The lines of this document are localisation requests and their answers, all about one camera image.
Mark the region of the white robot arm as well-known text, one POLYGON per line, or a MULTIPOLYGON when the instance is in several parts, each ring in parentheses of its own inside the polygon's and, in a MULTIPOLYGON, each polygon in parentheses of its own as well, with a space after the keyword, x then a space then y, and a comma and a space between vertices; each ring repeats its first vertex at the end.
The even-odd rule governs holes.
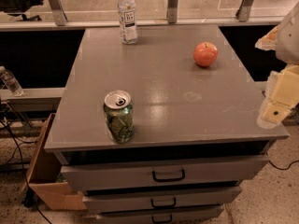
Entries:
POLYGON ((255 47, 273 50, 286 64, 280 72, 270 73, 257 118, 261 128, 273 129, 299 104, 299 3, 255 47))

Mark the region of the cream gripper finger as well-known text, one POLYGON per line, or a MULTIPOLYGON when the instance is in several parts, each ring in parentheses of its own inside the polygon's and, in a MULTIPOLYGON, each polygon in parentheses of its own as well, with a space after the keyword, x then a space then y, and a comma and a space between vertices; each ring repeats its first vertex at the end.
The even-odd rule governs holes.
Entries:
POLYGON ((278 27, 276 26, 262 38, 258 39, 255 43, 255 48, 261 50, 275 50, 277 46, 277 34, 278 27))
POLYGON ((272 71, 266 82, 258 126, 264 129, 277 127, 298 104, 299 66, 288 64, 280 72, 272 71))

